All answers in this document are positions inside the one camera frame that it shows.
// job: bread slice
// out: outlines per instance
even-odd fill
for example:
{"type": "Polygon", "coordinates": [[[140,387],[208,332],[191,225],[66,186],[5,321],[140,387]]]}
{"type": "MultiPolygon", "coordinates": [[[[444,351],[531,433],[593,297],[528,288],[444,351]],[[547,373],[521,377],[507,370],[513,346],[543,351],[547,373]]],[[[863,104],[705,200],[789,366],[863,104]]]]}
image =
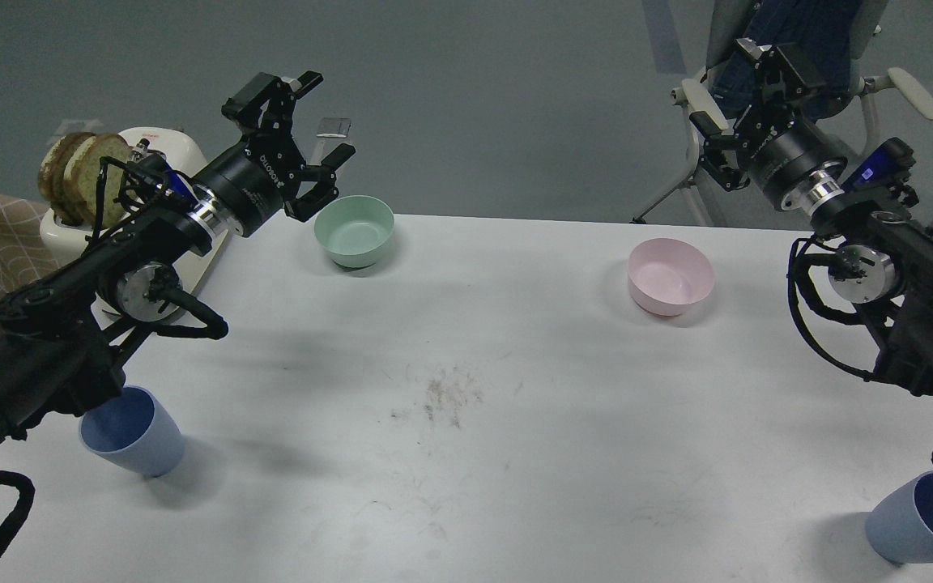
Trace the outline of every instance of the bread slice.
{"type": "MultiPolygon", "coordinates": [[[[81,143],[67,162],[63,169],[63,193],[88,224],[96,222],[96,178],[100,175],[101,156],[108,155],[127,162],[131,152],[132,147],[125,138],[117,134],[101,134],[81,143]]],[[[125,209],[115,200],[121,176],[119,168],[111,167],[107,172],[103,228],[111,228],[125,215],[125,209]]]]}
{"type": "Polygon", "coordinates": [[[38,192],[65,225],[78,226],[82,224],[82,218],[63,194],[63,170],[75,149],[94,135],[92,132],[74,132],[63,136],[49,148],[38,167],[38,192]]]}

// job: gray floor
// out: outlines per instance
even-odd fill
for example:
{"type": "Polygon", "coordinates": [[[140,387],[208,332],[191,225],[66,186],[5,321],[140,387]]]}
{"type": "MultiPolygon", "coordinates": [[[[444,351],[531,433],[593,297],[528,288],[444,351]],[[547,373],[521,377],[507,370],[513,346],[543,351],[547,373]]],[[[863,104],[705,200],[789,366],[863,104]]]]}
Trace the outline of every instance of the gray floor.
{"type": "MultiPolygon", "coordinates": [[[[352,119],[345,194],[400,213],[627,222],[684,162],[667,93],[684,77],[673,69],[703,64],[710,5],[0,2],[0,192],[38,196],[64,121],[182,126],[211,158],[236,141],[219,115],[227,97],[257,71],[311,69],[326,81],[299,104],[296,137],[307,155],[319,118],[352,119]]],[[[863,73],[902,66],[933,92],[933,1],[893,2],[881,26],[863,73]]],[[[894,91],[879,102],[884,137],[917,151],[929,219],[933,122],[894,91]]],[[[824,125],[862,146],[858,108],[824,125]]],[[[731,226],[807,225],[755,192],[718,199],[731,226]]],[[[650,218],[693,221],[678,197],[650,218]]]]}

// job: table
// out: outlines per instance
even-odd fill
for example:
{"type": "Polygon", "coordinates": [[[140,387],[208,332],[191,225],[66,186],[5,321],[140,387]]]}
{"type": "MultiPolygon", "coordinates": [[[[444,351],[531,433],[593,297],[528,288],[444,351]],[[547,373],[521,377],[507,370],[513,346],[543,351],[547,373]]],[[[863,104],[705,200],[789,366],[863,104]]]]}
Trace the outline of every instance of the table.
{"type": "MultiPolygon", "coordinates": [[[[0,581],[933,582],[862,531],[930,469],[933,398],[804,346],[797,235],[399,215],[391,256],[342,270],[273,219],[201,291],[230,335],[126,366],[188,436],[174,472],[60,415],[0,447],[38,487],[0,581]],[[655,236],[718,274],[682,317],[627,294],[655,236]]],[[[871,365],[862,331],[813,328],[871,365]]]]}

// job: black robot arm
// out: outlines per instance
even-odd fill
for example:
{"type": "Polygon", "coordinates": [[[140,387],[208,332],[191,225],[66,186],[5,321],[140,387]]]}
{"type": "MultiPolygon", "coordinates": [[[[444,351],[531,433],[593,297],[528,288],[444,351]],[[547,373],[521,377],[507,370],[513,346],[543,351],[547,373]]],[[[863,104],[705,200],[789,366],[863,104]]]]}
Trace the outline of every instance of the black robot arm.
{"type": "MultiPolygon", "coordinates": [[[[172,263],[186,251],[211,251],[226,230],[251,235],[281,206],[306,221],[337,197],[336,171],[355,148],[342,144],[308,166],[292,136],[296,100],[321,81],[312,71],[293,81],[257,74],[222,107],[240,141],[196,176],[171,170],[159,155],[100,160],[100,205],[108,169],[117,167],[125,173],[117,196],[134,193],[139,210],[103,236],[94,230],[70,265],[0,301],[0,444],[23,439],[49,412],[80,416],[119,395],[123,366],[149,335],[226,335],[226,322],[182,289],[172,263]],[[299,195],[303,181],[316,185],[299,195]],[[104,329],[92,314],[96,295],[121,314],[104,329]],[[172,304],[202,326],[168,324],[172,304]]],[[[16,476],[0,472],[0,483],[22,492],[0,528],[0,555],[33,494],[30,480],[16,476]]]]}
{"type": "Polygon", "coordinates": [[[754,66],[756,89],[732,132],[707,113],[692,115],[704,135],[703,169],[723,189],[754,184],[775,210],[807,214],[815,233],[791,249],[788,298],[808,346],[866,381],[933,395],[933,237],[908,211],[918,203],[907,184],[912,149],[889,139],[839,184],[848,159],[801,113],[825,88],[815,67],[797,45],[737,40],[737,49],[754,66]],[[812,246],[825,252],[807,253],[812,246]],[[823,302],[810,276],[816,266],[851,303],[850,313],[823,302]],[[804,325],[799,298],[819,317],[865,327],[879,350],[873,368],[827,353],[804,325]]]}

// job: bowl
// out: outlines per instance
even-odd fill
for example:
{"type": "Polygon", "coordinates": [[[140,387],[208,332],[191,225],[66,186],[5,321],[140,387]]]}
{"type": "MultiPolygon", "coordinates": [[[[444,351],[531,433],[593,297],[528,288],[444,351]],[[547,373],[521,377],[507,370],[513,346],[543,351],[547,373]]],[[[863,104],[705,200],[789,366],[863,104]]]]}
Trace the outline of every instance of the bowl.
{"type": "Polygon", "coordinates": [[[629,295],[648,313],[685,313],[707,298],[714,284],[711,262],[681,240],[644,240],[628,256],[629,295]]]}
{"type": "Polygon", "coordinates": [[[395,215],[373,196],[345,196],[315,215],[315,240],[337,265],[359,269],[379,262],[391,243],[395,215]]]}

